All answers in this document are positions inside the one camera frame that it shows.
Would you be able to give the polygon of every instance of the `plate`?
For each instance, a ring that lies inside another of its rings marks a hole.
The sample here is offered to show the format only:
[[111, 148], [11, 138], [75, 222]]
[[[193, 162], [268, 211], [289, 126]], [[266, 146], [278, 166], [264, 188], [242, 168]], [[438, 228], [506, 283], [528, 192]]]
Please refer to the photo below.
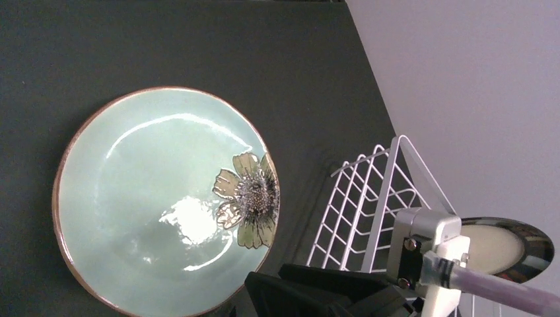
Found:
[[267, 256], [279, 183], [255, 127], [224, 100], [156, 87], [97, 111], [66, 149], [53, 219], [79, 283], [130, 316], [220, 306]]
[[552, 240], [541, 230], [512, 219], [462, 219], [461, 234], [471, 238], [467, 267], [516, 283], [542, 273], [554, 258]]

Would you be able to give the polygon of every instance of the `white wire rack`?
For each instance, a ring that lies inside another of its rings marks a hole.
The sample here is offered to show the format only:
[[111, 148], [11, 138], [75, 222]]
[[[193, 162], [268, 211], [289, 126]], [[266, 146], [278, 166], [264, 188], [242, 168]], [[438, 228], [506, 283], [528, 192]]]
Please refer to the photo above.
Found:
[[[399, 153], [408, 154], [443, 209], [456, 215], [410, 140], [404, 135], [395, 137], [389, 149], [377, 145], [371, 155], [359, 155], [355, 162], [344, 162], [332, 174], [332, 177], [336, 177], [336, 183], [307, 266], [367, 273], [386, 272], [391, 234], [398, 209], [421, 205], [430, 207], [397, 163]], [[407, 297], [409, 300], [415, 299], [413, 294]], [[470, 306], [467, 310], [474, 317], [475, 297], [463, 295], [461, 307], [464, 304]], [[482, 314], [502, 316], [500, 304], [493, 303], [490, 309], [490, 312], [485, 309]]]

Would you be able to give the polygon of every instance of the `metal rim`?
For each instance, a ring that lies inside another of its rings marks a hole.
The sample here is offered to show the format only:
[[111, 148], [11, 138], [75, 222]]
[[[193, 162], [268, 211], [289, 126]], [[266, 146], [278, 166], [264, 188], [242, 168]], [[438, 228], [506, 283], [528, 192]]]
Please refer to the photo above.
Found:
[[[515, 234], [523, 243], [523, 255], [509, 268], [493, 274], [494, 276], [525, 283], [541, 274], [554, 258], [554, 245], [548, 235], [540, 229], [520, 221], [496, 218], [475, 217], [462, 219], [462, 225], [486, 225], [505, 229]], [[532, 265], [531, 260], [538, 260], [542, 265]]]

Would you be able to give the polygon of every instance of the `purple tube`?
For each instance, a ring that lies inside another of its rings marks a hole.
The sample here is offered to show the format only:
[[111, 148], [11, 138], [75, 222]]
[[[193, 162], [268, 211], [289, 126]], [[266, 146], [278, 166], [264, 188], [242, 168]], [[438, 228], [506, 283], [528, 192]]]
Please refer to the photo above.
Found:
[[420, 282], [459, 289], [537, 316], [560, 316], [560, 297], [460, 267], [434, 252], [424, 255]]

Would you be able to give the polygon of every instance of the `flower center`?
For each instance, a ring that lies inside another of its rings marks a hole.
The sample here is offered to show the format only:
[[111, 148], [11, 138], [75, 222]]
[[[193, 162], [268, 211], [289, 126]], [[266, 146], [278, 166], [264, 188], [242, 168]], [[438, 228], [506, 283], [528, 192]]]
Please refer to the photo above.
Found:
[[244, 176], [237, 187], [237, 201], [242, 212], [259, 215], [267, 210], [269, 193], [261, 171]]

